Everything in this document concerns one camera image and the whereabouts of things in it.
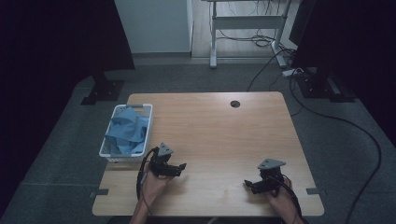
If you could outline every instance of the white metal frame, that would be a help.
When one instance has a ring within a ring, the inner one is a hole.
[[[207,0],[207,2],[213,3],[213,15],[212,15],[212,43],[210,50],[210,67],[217,67],[217,56],[216,56],[216,31],[217,30],[236,30],[236,29],[277,29],[276,38],[271,43],[271,48],[274,55],[276,55],[277,62],[281,68],[286,67],[285,60],[282,55],[279,54],[281,51],[279,47],[280,38],[282,37],[283,29],[285,28],[286,19],[288,18],[289,8],[291,0],[287,0],[285,9],[281,16],[236,16],[236,17],[218,17],[216,11],[217,2],[230,2],[233,0]]]

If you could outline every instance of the table top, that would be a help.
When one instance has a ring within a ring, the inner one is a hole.
[[[239,102],[239,107],[232,107]],[[148,149],[164,142],[174,150],[169,164],[186,162],[151,208],[154,216],[271,217],[262,194],[252,194],[244,180],[260,181],[264,159],[284,161],[304,216],[321,216],[319,195],[279,92],[132,94],[128,105],[152,104]],[[129,216],[137,203],[139,162],[109,162],[92,211],[97,216]]]

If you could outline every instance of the human hand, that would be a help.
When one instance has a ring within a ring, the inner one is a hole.
[[[285,184],[291,188],[291,184],[287,178],[285,178]],[[282,218],[287,224],[303,223],[297,213],[297,208],[295,207],[288,191],[285,188],[280,187],[279,193],[276,196],[275,195],[276,193],[274,190],[264,193],[268,203],[276,211],[280,218]]]
[[[140,198],[145,200],[147,206],[151,206],[154,201],[165,191],[168,186],[169,181],[173,179],[171,176],[167,177],[158,177],[154,175],[149,169],[149,164],[145,164],[145,168],[143,171],[146,178],[143,181],[143,186],[141,188]]]

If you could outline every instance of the blue cloth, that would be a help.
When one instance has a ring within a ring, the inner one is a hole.
[[[149,119],[138,115],[131,107],[111,119],[106,140],[111,154],[143,152]]]

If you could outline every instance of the gray floor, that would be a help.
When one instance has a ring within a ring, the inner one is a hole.
[[[80,105],[93,81],[87,78],[76,86],[0,223],[107,223],[110,217],[92,214],[92,192],[98,189],[105,169],[106,160],[99,157],[98,150],[114,106],[125,104],[130,94],[140,92],[246,91],[264,64],[222,61],[217,69],[210,69],[208,60],[156,59],[158,65],[152,65],[150,59],[135,61],[138,64],[135,71],[107,73],[110,79],[126,81],[117,102]],[[271,91],[283,93],[290,113],[295,114],[301,107],[291,96],[290,80],[279,76],[281,71],[276,62],[270,63],[255,80],[251,91],[269,91],[271,86]],[[365,107],[359,100],[341,104],[306,100],[298,86],[294,92],[313,110],[350,120],[377,139],[383,153],[382,165],[358,201],[350,223],[394,223],[396,150]],[[307,220],[310,223],[345,222],[353,199],[378,161],[375,144],[367,134],[350,124],[325,119],[305,109],[292,116],[292,120],[325,207],[323,216]],[[208,220],[155,218],[150,223],[207,223]],[[263,223],[263,220],[224,218],[215,223]]]

